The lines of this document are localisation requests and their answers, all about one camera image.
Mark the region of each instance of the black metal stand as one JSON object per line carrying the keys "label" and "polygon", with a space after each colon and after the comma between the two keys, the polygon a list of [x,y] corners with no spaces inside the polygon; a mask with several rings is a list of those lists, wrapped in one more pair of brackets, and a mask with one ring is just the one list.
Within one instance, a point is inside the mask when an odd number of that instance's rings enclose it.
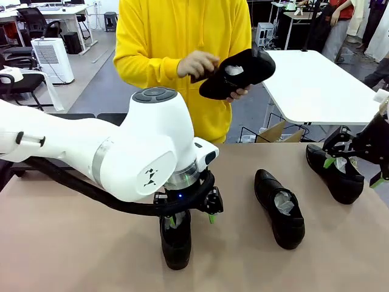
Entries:
{"label": "black metal stand", "polygon": [[318,12],[318,9],[319,9],[321,3],[322,2],[320,0],[316,0],[316,2],[315,2],[314,14],[312,16],[311,24],[309,26],[308,36],[307,36],[307,38],[305,40],[305,44],[304,44],[303,48],[301,49],[301,51],[303,51],[303,52],[307,52],[308,51],[309,41],[311,40],[312,33],[314,31],[314,28],[315,28],[315,21],[316,21],[316,17],[317,17],[317,12]]}

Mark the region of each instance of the black leather shoe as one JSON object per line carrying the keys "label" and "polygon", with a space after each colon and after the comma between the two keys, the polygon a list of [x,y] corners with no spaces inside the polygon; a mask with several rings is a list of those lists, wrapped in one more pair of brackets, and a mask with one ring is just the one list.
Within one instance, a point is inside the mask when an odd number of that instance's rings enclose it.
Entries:
{"label": "black leather shoe", "polygon": [[[290,215],[281,213],[274,203],[280,192],[290,195],[294,207]],[[295,249],[305,235],[304,218],[298,207],[296,196],[285,189],[269,172],[259,169],[255,175],[255,196],[267,211],[272,220],[272,229],[275,241],[284,249]]]}
{"label": "black leather shoe", "polygon": [[[243,72],[237,75],[229,75],[227,66],[242,67]],[[275,63],[270,55],[264,51],[253,56],[252,50],[244,50],[232,57],[225,59],[209,79],[199,89],[200,95],[209,99],[225,100],[231,92],[239,88],[246,88],[250,84],[258,84],[270,78],[275,72]]]}
{"label": "black leather shoe", "polygon": [[364,177],[347,159],[346,173],[331,164],[324,168],[326,153],[318,146],[309,144],[306,147],[306,160],[313,171],[324,180],[331,195],[342,204],[353,204],[363,191]]}
{"label": "black leather shoe", "polygon": [[185,217],[176,229],[167,229],[163,217],[159,218],[159,227],[166,264],[171,269],[184,269],[191,251],[190,212],[185,211]]}

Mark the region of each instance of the white tissue paper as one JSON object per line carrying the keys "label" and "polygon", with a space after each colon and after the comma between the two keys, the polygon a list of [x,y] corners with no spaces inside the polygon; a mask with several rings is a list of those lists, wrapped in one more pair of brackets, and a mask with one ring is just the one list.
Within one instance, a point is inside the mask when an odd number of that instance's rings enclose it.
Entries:
{"label": "white tissue paper", "polygon": [[383,90],[383,89],[378,89],[378,91],[376,92],[376,94],[373,97],[373,100],[375,102],[382,103],[382,102],[386,101],[386,99],[388,97],[389,97],[389,92],[388,91]]}
{"label": "white tissue paper", "polygon": [[290,211],[294,207],[291,201],[292,196],[287,192],[279,192],[274,198],[274,203],[277,209],[284,215],[290,216]]}
{"label": "white tissue paper", "polygon": [[346,164],[347,164],[347,159],[344,158],[344,157],[338,157],[336,160],[335,160],[335,166],[336,168],[343,172],[343,173],[346,173]]}
{"label": "white tissue paper", "polygon": [[235,76],[235,75],[239,75],[244,70],[241,66],[227,66],[227,67],[225,67],[225,71],[227,74],[229,74],[231,76]]}

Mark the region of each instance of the white table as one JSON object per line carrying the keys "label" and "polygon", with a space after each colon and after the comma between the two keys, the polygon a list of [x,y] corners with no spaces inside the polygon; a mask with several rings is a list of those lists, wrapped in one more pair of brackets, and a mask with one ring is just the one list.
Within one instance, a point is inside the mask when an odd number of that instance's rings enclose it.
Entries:
{"label": "white table", "polygon": [[298,125],[366,125],[378,112],[375,92],[320,53],[267,52],[277,68],[263,81],[270,95],[264,127],[274,105]]}
{"label": "white table", "polygon": [[[86,11],[86,9],[90,6],[91,5],[82,4],[82,5],[60,7],[59,10],[54,10],[54,11],[44,11],[44,10],[41,11],[41,13],[44,15],[46,19],[71,20],[72,22],[75,23],[75,27],[77,28],[78,38],[80,39],[80,43],[83,48],[83,51],[80,53],[80,55],[85,54],[93,45],[97,44],[98,42],[93,39],[92,29],[88,18],[88,12]],[[91,34],[91,44],[88,46],[85,44],[80,26],[78,25],[77,14],[85,14],[86,22],[88,23],[89,32]],[[9,11],[9,12],[0,12],[0,23],[14,22],[16,24],[16,28],[18,30],[18,35],[20,37],[22,45],[24,46],[23,37],[21,36],[19,26],[16,22],[17,15],[18,15],[17,10]]]}

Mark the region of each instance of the cable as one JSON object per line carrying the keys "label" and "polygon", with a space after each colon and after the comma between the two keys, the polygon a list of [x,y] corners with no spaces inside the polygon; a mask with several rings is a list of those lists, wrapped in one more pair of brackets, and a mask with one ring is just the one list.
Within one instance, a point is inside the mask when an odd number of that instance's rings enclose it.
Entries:
{"label": "cable", "polygon": [[110,193],[74,177],[44,158],[32,156],[27,158],[24,163],[47,175],[57,183],[82,193],[83,195],[110,207],[111,209],[144,216],[172,216],[188,209],[197,208],[199,204],[204,202],[205,197],[209,194],[215,184],[215,177],[209,170],[206,170],[202,173],[202,179],[204,182],[185,200],[161,205],[132,202],[128,203],[120,201]]}

